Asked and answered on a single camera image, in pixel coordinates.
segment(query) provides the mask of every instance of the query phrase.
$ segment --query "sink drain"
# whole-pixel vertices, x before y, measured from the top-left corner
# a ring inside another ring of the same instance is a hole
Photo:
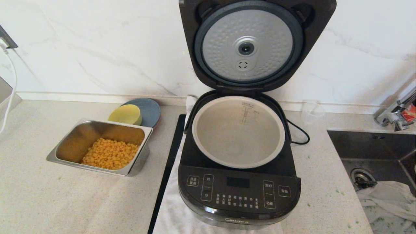
[[[377,184],[374,176],[363,168],[355,168],[351,171],[351,180],[360,189],[373,187]]]

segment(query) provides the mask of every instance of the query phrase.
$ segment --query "rice cooker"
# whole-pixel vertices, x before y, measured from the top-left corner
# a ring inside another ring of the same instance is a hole
[[[180,0],[202,95],[185,127],[179,192],[202,221],[259,229],[299,201],[291,137],[280,105],[263,94],[285,84],[335,11],[335,0]]]

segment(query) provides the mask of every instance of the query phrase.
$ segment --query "digital display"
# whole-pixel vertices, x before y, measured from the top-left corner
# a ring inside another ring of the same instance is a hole
[[[250,188],[250,180],[242,178],[227,177],[227,186],[239,187],[239,188]]]

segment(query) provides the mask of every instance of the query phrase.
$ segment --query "power cord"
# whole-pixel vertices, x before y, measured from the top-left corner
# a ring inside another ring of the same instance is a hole
[[[12,66],[13,76],[15,77],[15,86],[12,90],[12,94],[10,95],[9,104],[7,105],[6,113],[4,115],[3,125],[0,129],[0,135],[1,135],[4,129],[6,128],[7,117],[9,116],[9,112],[12,107],[13,97],[15,96],[15,93],[16,93],[17,75],[16,75],[15,65],[13,64],[13,61],[10,59],[9,52],[7,51],[7,47],[9,47],[9,45],[2,37],[0,37],[0,47],[3,53],[6,55],[7,59],[9,60],[10,65]]]
[[[301,132],[303,132],[303,134],[305,134],[305,136],[308,138],[307,141],[305,142],[294,142],[292,141],[293,144],[308,144],[309,141],[311,140],[310,136],[300,127],[298,127],[297,125],[295,125],[294,123],[290,122],[290,120],[287,120],[291,125],[293,125],[295,128],[299,129]]]

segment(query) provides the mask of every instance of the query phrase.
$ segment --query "control panel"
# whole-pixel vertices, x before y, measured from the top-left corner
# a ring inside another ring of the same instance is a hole
[[[300,179],[296,177],[183,167],[186,191],[198,202],[215,209],[271,213],[299,199]]]

